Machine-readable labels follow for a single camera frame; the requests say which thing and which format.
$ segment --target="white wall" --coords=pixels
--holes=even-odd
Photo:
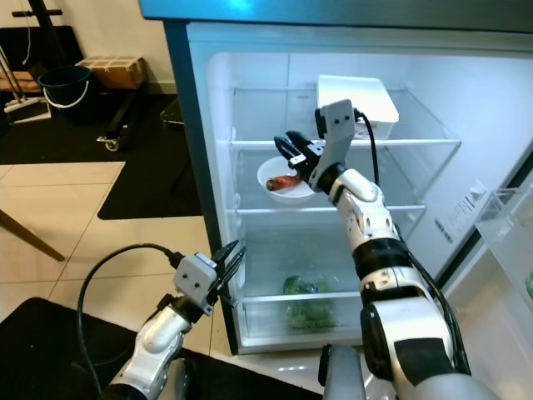
[[[30,9],[27,0],[20,0]],[[25,27],[25,18],[14,18],[21,10],[19,0],[2,0],[0,28]],[[52,17],[54,25],[70,25],[83,54],[88,56],[143,56],[148,63],[148,79],[174,82],[167,40],[162,22],[142,18],[135,0],[45,0],[47,8],[61,8],[62,16]],[[32,26],[37,19],[29,18]]]

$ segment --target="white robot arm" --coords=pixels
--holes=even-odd
[[[312,142],[298,132],[287,132],[289,140],[275,137],[275,143],[289,167],[314,191],[324,192],[346,219],[361,282],[366,364],[375,376],[393,383],[400,400],[495,399],[470,376],[453,312],[435,286],[444,316],[433,301],[426,288],[431,277],[401,239],[384,206],[383,192],[356,170],[345,168],[358,118],[366,120],[349,100],[336,102],[316,110],[318,131],[325,140]],[[366,125],[371,134],[368,120]],[[342,359],[339,354],[331,358],[332,349],[327,347],[324,354],[329,367],[333,359]],[[355,398],[352,390],[341,386],[352,387],[356,377],[352,382],[330,381],[340,388],[326,387],[328,398]]]

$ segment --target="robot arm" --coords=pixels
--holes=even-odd
[[[290,168],[316,192],[324,192],[346,220],[346,233],[360,279],[361,331],[366,364],[393,383],[400,400],[493,399],[457,357],[450,327],[413,265],[384,206],[380,188],[345,157],[361,114],[349,100],[316,110],[319,134],[312,142],[298,132],[275,137]]]
[[[212,259],[197,253],[178,264],[174,283],[182,297],[174,297],[158,315],[147,321],[135,341],[132,358],[122,367],[100,397],[102,400],[153,400],[167,382],[168,368],[182,348],[184,336],[204,315],[212,315],[221,296],[236,304],[222,289],[235,275],[246,249],[224,267],[237,245],[231,242]]]

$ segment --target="black rug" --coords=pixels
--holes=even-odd
[[[95,362],[130,348],[135,333],[86,316],[87,348]],[[99,367],[107,385],[131,356]],[[182,350],[195,364],[191,387],[197,400],[319,399],[321,396],[207,356]],[[0,323],[0,398],[10,400],[93,400],[96,389],[83,367],[76,340],[76,313],[31,298]]]
[[[168,100],[168,96],[142,99],[143,117],[133,133],[131,154],[99,218],[202,215],[185,132],[182,126],[164,127],[159,115]]]
[[[100,98],[100,121],[90,125],[70,125],[57,112],[47,121],[11,127],[4,121],[0,164],[126,161],[98,213],[101,219],[202,215],[185,133],[180,126],[164,127],[160,119],[176,96],[140,97],[134,107],[131,140],[115,153],[96,139],[104,134],[122,98]]]

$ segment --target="cardboard box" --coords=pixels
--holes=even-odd
[[[137,89],[147,80],[142,57],[87,57],[76,65],[90,68],[109,89]]]
[[[21,87],[22,91],[25,93],[39,93],[41,92],[41,87],[33,80],[32,75],[29,72],[24,71],[13,71],[12,76],[15,76],[15,79],[18,81],[18,85]],[[11,86],[6,79],[5,71],[0,71],[0,91],[2,92],[11,92]]]

